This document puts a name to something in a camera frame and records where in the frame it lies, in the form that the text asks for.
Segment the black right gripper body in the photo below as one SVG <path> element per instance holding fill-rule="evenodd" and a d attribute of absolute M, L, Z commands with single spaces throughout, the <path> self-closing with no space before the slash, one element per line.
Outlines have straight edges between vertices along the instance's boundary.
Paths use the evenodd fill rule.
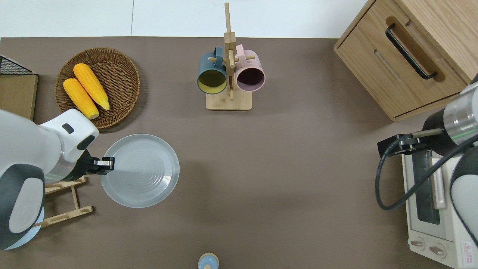
<path fill-rule="evenodd" d="M 405 136 L 405 134 L 400 133 L 384 140 L 381 140 L 377 143 L 377 149 L 379 152 L 380 157 L 384 156 L 386 149 L 392 144 L 395 140 L 399 139 L 400 137 Z M 420 138 L 409 138 L 399 142 L 395 145 L 389 153 L 387 157 L 392 157 L 394 155 L 411 155 L 417 152 L 427 151 L 427 145 L 423 143 Z"/>

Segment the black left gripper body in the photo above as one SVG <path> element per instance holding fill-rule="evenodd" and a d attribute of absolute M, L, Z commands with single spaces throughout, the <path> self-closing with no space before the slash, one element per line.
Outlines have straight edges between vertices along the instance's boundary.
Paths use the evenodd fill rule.
<path fill-rule="evenodd" d="M 80 158 L 77 160 L 77 163 L 74 168 L 74 180 L 79 179 L 85 175 L 107 175 L 109 172 L 113 171 L 113 167 L 101 167 L 93 164 L 94 160 L 101 160 L 98 157 L 93 157 L 90 155 L 88 150 L 85 150 Z"/>

